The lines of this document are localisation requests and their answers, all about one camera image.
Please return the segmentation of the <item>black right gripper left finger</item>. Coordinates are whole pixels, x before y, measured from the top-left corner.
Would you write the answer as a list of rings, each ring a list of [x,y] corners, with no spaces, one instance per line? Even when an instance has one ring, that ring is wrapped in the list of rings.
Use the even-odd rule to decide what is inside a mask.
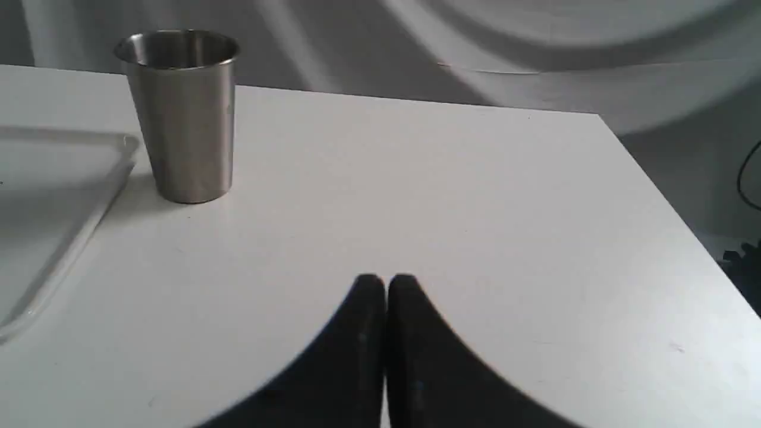
[[[357,276],[334,316],[299,357],[204,426],[380,426],[385,319],[382,279]]]

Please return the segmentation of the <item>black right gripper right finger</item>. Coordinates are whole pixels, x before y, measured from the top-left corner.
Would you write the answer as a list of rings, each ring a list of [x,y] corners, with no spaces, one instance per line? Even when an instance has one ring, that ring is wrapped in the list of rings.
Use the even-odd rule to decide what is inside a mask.
[[[392,427],[573,427],[503,380],[460,341],[415,276],[388,287]]]

